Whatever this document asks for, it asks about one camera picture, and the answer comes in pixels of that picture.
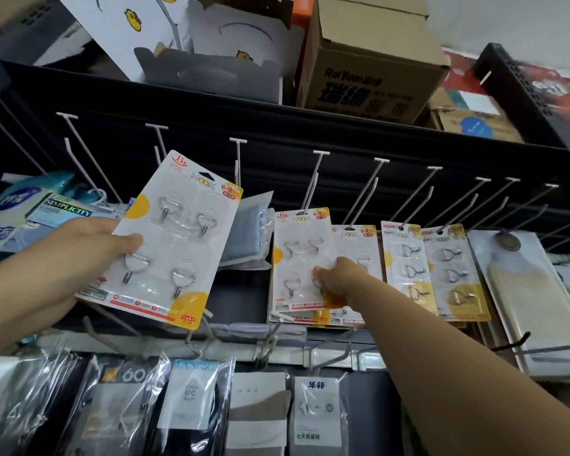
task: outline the hand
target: hand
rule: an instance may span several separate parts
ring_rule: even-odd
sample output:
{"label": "hand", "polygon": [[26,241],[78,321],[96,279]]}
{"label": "hand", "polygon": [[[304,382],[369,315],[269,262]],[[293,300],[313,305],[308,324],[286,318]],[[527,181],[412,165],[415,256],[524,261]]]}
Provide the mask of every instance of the hand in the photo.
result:
{"label": "hand", "polygon": [[115,219],[72,219],[0,263],[0,334],[14,342],[59,321],[76,291],[136,251],[139,234],[111,235]]}
{"label": "hand", "polygon": [[362,283],[367,278],[373,278],[363,268],[344,256],[338,257],[333,269],[315,267],[315,278],[332,293],[344,296],[350,302],[351,292],[355,285]]}

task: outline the red logo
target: red logo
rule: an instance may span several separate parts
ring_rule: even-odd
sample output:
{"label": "red logo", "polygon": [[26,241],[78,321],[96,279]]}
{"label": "red logo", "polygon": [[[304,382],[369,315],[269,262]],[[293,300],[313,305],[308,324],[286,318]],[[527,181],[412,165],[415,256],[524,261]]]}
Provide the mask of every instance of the red logo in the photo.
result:
{"label": "red logo", "polygon": [[181,167],[187,167],[188,166],[188,163],[186,163],[186,160],[181,155],[178,155],[177,158],[174,158],[174,157],[171,157],[171,158],[173,159],[174,162],[176,162]]}

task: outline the person's left hand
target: person's left hand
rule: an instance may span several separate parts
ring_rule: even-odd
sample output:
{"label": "person's left hand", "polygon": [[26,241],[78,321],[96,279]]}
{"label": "person's left hand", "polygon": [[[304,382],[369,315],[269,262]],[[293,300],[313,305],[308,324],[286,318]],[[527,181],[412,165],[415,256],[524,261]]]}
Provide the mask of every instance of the person's left hand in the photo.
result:
{"label": "person's left hand", "polygon": [[111,235],[115,219],[67,221],[49,236],[0,262],[0,334],[14,342],[48,328],[74,306],[74,293],[95,281],[139,234]]}

